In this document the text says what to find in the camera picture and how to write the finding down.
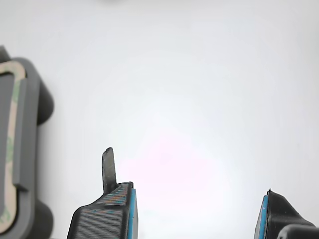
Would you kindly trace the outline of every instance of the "gray plastic part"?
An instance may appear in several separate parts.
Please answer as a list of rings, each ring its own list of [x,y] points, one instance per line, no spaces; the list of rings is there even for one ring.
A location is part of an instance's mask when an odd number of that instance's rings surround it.
[[[48,239],[53,228],[53,215],[37,199],[36,136],[37,125],[46,121],[53,112],[53,100],[31,62],[23,58],[13,58],[12,61],[20,63],[26,72],[26,78],[20,84],[14,136],[12,182],[17,191],[17,215],[11,228],[0,234],[0,239]],[[8,76],[0,75],[0,86],[5,78]],[[6,92],[0,88],[0,95],[2,93]],[[0,101],[0,110],[4,108]],[[5,125],[5,120],[0,120],[0,123]],[[0,133],[3,134],[1,130],[5,127],[1,124]],[[6,138],[1,134],[0,145],[6,145]],[[0,147],[0,160],[3,159],[3,150]],[[0,190],[0,198],[3,198],[3,191]]]

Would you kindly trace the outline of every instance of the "white background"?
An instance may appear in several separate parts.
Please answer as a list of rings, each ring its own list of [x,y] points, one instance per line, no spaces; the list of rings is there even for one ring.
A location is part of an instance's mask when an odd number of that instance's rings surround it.
[[[39,196],[65,239],[112,146],[139,239],[252,238],[263,195],[319,225],[317,0],[0,0],[55,110]]]

